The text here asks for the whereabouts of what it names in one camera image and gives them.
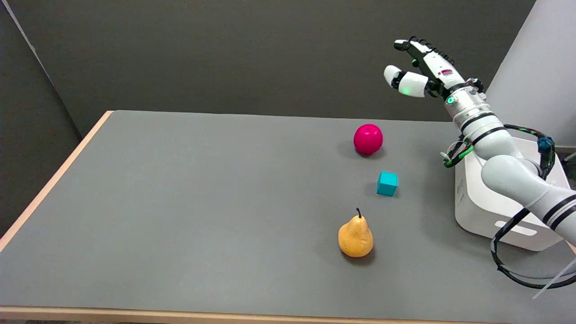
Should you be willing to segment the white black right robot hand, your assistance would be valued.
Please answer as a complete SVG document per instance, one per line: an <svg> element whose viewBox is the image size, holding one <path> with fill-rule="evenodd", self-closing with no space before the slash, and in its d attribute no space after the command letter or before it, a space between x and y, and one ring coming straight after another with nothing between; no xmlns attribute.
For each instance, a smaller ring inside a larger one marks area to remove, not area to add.
<svg viewBox="0 0 576 324"><path fill-rule="evenodd" d="M455 103L455 92L466 88L471 95L479 95L483 100L483 83L477 78L463 79L455 69L454 61L426 39L412 36L398 39L394 49L406 52L412 58L411 64L419 68L420 74L403 71L394 65L388 65L383 76L387 84L400 94L414 98L423 98L428 94L432 98L442 97L448 104Z"/></svg>

